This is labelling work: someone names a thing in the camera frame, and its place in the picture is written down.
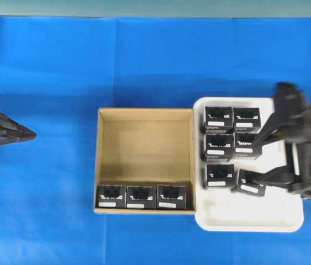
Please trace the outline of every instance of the white label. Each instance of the white label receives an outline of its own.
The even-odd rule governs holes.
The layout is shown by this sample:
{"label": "white label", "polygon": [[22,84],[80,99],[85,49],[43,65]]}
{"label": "white label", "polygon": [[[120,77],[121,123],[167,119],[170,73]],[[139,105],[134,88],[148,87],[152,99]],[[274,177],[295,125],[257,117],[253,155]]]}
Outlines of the white label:
{"label": "white label", "polygon": [[207,150],[208,155],[224,155],[223,150]]}
{"label": "white label", "polygon": [[209,121],[208,125],[209,126],[224,126],[224,122],[223,121]]}
{"label": "white label", "polygon": [[176,208],[175,203],[159,203],[159,207]]}
{"label": "white label", "polygon": [[241,187],[241,189],[247,190],[248,192],[253,192],[253,193],[258,193],[259,192],[258,189],[250,187],[250,186],[241,185],[240,187]]}
{"label": "white label", "polygon": [[252,153],[253,150],[251,148],[235,148],[235,152],[237,152],[237,153]]}
{"label": "white label", "polygon": [[128,203],[128,204],[126,204],[126,208],[143,209],[144,208],[144,204]]}
{"label": "white label", "polygon": [[252,127],[252,123],[237,123],[237,127]]}
{"label": "white label", "polygon": [[99,207],[116,207],[116,203],[112,202],[104,202],[104,203],[98,203]]}
{"label": "white label", "polygon": [[225,181],[209,181],[208,186],[209,187],[215,187],[215,186],[225,186],[226,182]]}

